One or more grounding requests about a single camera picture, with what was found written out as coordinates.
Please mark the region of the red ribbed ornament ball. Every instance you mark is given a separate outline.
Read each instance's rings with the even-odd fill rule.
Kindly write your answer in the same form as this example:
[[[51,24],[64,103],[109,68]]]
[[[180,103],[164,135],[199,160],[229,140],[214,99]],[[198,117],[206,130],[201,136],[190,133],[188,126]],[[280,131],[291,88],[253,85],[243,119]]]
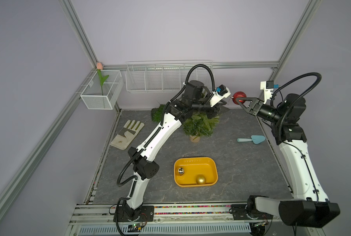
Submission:
[[[246,97],[247,95],[243,91],[238,91],[234,93],[232,100],[236,105],[244,104],[245,100],[242,100],[242,98],[246,98]]]

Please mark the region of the small green christmas tree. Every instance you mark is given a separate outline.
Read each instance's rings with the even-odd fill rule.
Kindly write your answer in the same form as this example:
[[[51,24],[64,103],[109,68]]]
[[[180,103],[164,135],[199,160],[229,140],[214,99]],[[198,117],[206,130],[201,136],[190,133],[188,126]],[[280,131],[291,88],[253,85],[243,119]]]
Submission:
[[[182,128],[190,141],[197,143],[201,137],[211,137],[219,121],[219,116],[208,118],[204,113],[195,113],[183,123]]]

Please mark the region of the yellow plastic tray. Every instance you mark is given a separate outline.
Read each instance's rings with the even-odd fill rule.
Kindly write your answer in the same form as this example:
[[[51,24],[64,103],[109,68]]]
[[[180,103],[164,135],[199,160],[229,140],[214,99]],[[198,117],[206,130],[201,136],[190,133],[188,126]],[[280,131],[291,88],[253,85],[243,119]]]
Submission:
[[[179,167],[185,170],[182,176],[176,173]],[[204,185],[197,184],[196,177],[198,175],[204,175],[207,179],[207,183]],[[210,157],[180,158],[174,163],[174,180],[179,187],[212,186],[218,181],[216,163]]]

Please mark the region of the gold ornament ball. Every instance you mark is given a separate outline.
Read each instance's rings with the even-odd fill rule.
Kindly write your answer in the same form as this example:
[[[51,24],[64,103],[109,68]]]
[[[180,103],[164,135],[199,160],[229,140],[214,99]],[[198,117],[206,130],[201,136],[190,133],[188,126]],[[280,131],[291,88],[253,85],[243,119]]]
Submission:
[[[207,183],[207,179],[204,175],[198,175],[196,177],[196,183],[199,184],[199,185],[204,185]]]

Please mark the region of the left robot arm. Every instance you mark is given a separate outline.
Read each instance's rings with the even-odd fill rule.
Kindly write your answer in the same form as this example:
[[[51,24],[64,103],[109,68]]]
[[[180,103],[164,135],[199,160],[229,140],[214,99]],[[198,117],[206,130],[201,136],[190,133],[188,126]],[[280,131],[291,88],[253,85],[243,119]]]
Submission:
[[[170,136],[196,112],[205,113],[208,118],[216,117],[220,106],[225,104],[223,99],[231,94],[225,85],[220,85],[203,96],[204,88],[200,81],[184,83],[181,91],[166,103],[155,130],[139,146],[129,149],[129,164],[133,165],[134,174],[129,178],[132,185],[122,204],[129,218],[139,217],[148,182],[159,170],[154,160]]]

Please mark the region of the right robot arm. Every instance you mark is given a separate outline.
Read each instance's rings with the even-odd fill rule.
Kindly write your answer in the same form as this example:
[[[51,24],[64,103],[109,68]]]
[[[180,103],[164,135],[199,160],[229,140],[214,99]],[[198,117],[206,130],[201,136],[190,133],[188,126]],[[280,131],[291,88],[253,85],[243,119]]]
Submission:
[[[253,216],[266,213],[287,226],[323,228],[340,214],[322,189],[311,163],[307,139],[297,121],[306,109],[305,99],[288,94],[278,107],[253,97],[235,97],[234,102],[250,115],[271,122],[272,133],[287,164],[292,182],[292,199],[276,200],[251,195],[246,212]]]

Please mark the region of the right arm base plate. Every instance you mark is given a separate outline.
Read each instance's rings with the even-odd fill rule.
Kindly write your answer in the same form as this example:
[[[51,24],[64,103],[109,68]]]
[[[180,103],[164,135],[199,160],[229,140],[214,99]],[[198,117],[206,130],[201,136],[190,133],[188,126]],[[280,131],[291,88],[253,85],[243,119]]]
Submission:
[[[232,204],[229,213],[234,220],[271,220],[273,216],[259,212],[256,209],[249,209],[247,204]]]

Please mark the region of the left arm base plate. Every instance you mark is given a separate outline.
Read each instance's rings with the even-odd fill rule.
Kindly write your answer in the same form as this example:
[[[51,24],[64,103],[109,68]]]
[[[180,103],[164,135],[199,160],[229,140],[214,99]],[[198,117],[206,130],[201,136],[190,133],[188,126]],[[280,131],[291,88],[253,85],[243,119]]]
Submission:
[[[114,222],[153,222],[154,206],[140,206],[132,209],[128,205],[119,206],[114,214]]]

